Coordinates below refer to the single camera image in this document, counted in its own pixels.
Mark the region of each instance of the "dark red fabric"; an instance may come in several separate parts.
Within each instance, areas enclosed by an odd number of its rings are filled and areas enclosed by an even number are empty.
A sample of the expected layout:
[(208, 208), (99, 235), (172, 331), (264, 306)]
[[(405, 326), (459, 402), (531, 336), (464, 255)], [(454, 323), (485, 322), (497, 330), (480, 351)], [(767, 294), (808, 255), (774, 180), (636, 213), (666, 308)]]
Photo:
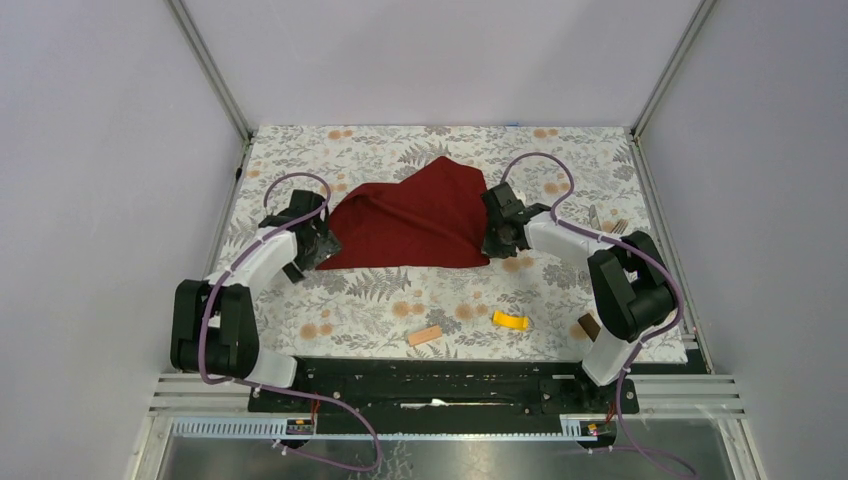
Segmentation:
[(483, 173), (439, 157), (400, 183), (366, 183), (330, 213), (341, 253), (319, 270), (479, 267), (486, 231)]

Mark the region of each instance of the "silverware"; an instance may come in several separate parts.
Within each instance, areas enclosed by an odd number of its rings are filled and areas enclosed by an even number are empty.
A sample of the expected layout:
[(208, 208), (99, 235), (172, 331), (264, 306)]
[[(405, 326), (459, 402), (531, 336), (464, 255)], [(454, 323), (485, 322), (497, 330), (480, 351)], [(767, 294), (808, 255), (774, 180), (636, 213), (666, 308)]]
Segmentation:
[(622, 233), (624, 233), (624, 229), (627, 228), (627, 223), (627, 220), (623, 218), (619, 219), (617, 222), (615, 222), (615, 225), (613, 225), (612, 230), (610, 230), (610, 233), (621, 235)]
[(595, 230), (601, 229), (601, 219), (598, 218), (598, 209), (594, 203), (589, 206), (589, 226)]

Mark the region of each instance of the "cloth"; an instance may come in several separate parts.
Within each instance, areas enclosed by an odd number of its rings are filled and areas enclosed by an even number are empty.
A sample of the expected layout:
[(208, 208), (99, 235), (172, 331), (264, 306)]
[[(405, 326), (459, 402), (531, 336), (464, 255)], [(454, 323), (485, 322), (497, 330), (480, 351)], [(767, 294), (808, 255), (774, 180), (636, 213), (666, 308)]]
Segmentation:
[(330, 213), (342, 251), (319, 270), (480, 267), (486, 231), (483, 173), (439, 157), (400, 183), (365, 183)]

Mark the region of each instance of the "yellow object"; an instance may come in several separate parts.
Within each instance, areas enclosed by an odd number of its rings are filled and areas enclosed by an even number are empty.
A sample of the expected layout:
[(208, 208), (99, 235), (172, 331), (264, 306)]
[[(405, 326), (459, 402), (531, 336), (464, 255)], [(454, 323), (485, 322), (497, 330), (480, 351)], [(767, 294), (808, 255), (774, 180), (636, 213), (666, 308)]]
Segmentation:
[(527, 330), (527, 325), (530, 320), (527, 317), (513, 317), (507, 315), (500, 310), (495, 310), (495, 316), (492, 317), (492, 323), (502, 327), (514, 328), (516, 330)]

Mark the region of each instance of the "floral tablecloth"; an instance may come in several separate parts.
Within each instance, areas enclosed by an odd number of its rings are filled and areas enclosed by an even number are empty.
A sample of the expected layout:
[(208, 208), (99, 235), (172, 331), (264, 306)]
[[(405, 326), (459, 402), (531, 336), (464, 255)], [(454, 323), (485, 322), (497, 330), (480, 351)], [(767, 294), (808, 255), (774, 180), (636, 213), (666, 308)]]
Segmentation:
[[(650, 231), (622, 128), (264, 126), (245, 166), (218, 266), (228, 265), (251, 240), (266, 213), (266, 188), (285, 173), (326, 179), (332, 209), (357, 185), (403, 180), (440, 155), (480, 169), (491, 187), (512, 158), (531, 151), (553, 154), (572, 169), (576, 190), (560, 207), (562, 216), (587, 223), (595, 204), (607, 227), (623, 218), (627, 232)], [(548, 205), (569, 186), (556, 164), (539, 157), (513, 168), (509, 181), (528, 203)], [(326, 193), (309, 179), (283, 182), (271, 197), (275, 210), (293, 188)], [(281, 273), (254, 296), (262, 344), (285, 354), (577, 361), (591, 345), (577, 324), (594, 309), (587, 276), (540, 252), (470, 269), (309, 272), (296, 285)], [(495, 310), (530, 317), (530, 328), (492, 325)], [(441, 339), (407, 344), (409, 333), (432, 325), (441, 326)], [(676, 331), (652, 341), (639, 357), (685, 359)]]

